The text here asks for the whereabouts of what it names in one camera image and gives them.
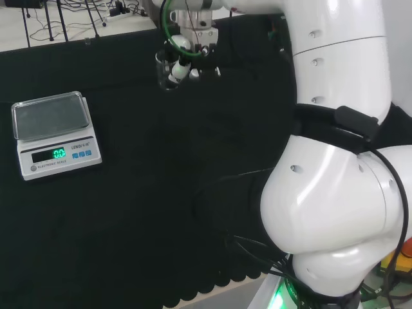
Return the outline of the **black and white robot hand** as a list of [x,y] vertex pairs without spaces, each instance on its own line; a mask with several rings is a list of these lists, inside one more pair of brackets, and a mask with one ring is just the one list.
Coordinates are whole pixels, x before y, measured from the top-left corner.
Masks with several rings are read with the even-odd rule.
[[156,54],[158,83],[166,91],[176,89],[186,80],[198,81],[206,73],[220,74],[216,64],[219,31],[183,29],[167,35],[164,48]]

